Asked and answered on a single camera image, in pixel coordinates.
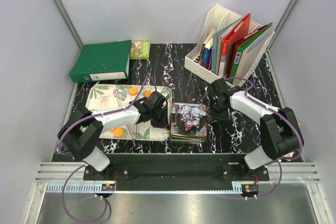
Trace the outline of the gold cookie tin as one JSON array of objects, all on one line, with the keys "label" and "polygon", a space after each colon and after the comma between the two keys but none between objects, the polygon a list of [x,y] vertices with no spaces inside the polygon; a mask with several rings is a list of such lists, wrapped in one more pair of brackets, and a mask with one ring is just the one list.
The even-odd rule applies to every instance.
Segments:
[{"label": "gold cookie tin", "polygon": [[208,117],[204,104],[173,103],[170,137],[176,141],[201,142],[207,139]]}]

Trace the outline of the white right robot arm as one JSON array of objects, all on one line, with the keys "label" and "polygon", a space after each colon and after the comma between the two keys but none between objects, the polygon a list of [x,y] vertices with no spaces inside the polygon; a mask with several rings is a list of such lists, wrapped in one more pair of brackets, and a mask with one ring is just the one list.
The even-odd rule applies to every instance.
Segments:
[{"label": "white right robot arm", "polygon": [[260,129],[260,146],[244,156],[238,167],[239,176],[250,180],[256,176],[257,169],[265,165],[281,159],[290,161],[301,158],[304,140],[294,111],[254,98],[248,93],[253,87],[252,82],[247,89],[243,89],[230,86],[228,80],[231,78],[219,78],[209,85],[209,117],[221,120],[230,108],[258,123]]}]

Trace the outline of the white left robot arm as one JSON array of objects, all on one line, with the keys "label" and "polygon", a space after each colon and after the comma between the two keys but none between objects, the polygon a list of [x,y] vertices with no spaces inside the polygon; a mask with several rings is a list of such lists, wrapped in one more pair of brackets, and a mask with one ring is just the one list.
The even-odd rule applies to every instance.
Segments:
[{"label": "white left robot arm", "polygon": [[97,147],[100,135],[112,128],[148,121],[154,127],[164,128],[167,126],[167,107],[167,98],[153,91],[148,98],[135,99],[111,111],[93,113],[86,108],[80,109],[59,131],[59,144],[74,160],[92,166],[99,178],[107,180],[113,175],[113,167],[106,154]]}]

